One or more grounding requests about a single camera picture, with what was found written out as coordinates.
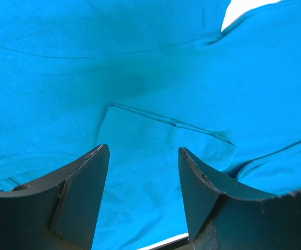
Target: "garment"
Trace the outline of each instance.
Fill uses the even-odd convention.
[[[245,173],[301,142],[301,0],[221,34],[228,3],[0,1],[0,190],[107,143],[93,247],[136,249],[186,232],[179,146],[251,186],[276,168]]]

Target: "blue t-shirt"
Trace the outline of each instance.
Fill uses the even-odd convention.
[[[185,233],[178,147],[250,186],[301,188],[301,0],[0,1],[0,190],[107,143],[95,249]]]

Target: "black plastic part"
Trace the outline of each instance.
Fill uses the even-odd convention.
[[[0,249],[90,250],[108,171],[100,145],[39,179],[0,192]]]
[[[283,196],[243,185],[179,149],[179,173],[195,250],[301,250],[301,190]]]

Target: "blue fabric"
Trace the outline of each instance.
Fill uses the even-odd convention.
[[[94,249],[134,250],[186,232],[179,146],[301,188],[301,0],[228,3],[0,0],[0,190],[108,143]]]

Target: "blue cloth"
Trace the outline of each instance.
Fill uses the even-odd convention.
[[[228,3],[0,0],[0,190],[108,143],[94,249],[134,250],[186,232],[179,146],[301,188],[301,0]]]

